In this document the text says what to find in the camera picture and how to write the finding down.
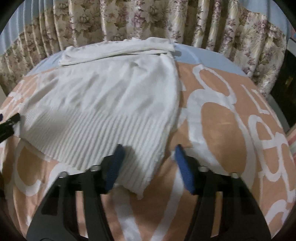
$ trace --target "orange and white patterned fabric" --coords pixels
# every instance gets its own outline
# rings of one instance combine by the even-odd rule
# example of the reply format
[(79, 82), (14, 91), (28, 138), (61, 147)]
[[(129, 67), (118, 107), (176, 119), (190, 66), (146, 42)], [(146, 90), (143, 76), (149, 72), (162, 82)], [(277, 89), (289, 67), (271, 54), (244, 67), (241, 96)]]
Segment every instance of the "orange and white patterned fabric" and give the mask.
[[(201, 64), (176, 64), (182, 83), (180, 115), (163, 163), (143, 199), (138, 200), (122, 187), (102, 195), (114, 239), (184, 239), (197, 197), (183, 187), (173, 159), (177, 144), (217, 173), (239, 172), (272, 235), (276, 234), (294, 204), (296, 184), (295, 165), (276, 115), (249, 78)], [(1, 108), (4, 120), (38, 89), (35, 76), (24, 77), (9, 94)], [(61, 171), (79, 171), (45, 156), (17, 137), (0, 144), (0, 159), (9, 214), (26, 235), (34, 212), (57, 175)], [(87, 236), (79, 192), (77, 200), (80, 233)], [(219, 195), (216, 206), (213, 235), (219, 227)]]

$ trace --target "white knit garment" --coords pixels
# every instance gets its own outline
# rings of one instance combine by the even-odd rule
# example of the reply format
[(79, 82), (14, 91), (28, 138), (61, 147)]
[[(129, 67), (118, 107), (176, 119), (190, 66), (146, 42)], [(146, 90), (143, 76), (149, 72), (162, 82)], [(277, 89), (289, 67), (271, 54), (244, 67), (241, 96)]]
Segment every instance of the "white knit garment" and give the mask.
[[(160, 39), (164, 47), (154, 49), (154, 42), (134, 48), (132, 41), (90, 45), (91, 54), (87, 46), (67, 49), (61, 63), (76, 64), (37, 76), (39, 89), (20, 110), (16, 135), (82, 171), (122, 144), (126, 158), (117, 183), (141, 196), (159, 167), (176, 119), (178, 73), (167, 51), (169, 42)], [(121, 54), (135, 49), (167, 54), (104, 58), (118, 54), (117, 44), (126, 50)]]

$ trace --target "curtain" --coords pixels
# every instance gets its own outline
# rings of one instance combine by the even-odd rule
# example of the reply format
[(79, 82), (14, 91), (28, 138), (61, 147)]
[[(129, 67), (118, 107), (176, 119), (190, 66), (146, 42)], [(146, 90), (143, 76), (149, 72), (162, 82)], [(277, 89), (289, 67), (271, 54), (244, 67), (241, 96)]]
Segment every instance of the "curtain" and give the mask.
[(267, 96), (286, 50), (280, 29), (236, 0), (30, 1), (39, 15), (32, 14), (0, 56), (0, 85), (6, 94), (42, 59), (70, 45), (155, 36), (221, 53)]

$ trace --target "ribbed knit fabric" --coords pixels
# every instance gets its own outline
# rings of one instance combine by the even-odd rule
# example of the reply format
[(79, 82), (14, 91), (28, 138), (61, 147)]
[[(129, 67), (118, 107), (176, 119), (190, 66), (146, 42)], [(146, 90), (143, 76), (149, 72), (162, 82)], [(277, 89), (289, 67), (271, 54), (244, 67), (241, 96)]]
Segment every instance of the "ribbed knit fabric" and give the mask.
[(82, 171), (122, 144), (126, 157), (117, 183), (142, 195), (177, 115), (171, 55), (99, 59), (39, 74), (38, 82), (40, 89), (20, 111), (16, 134)]

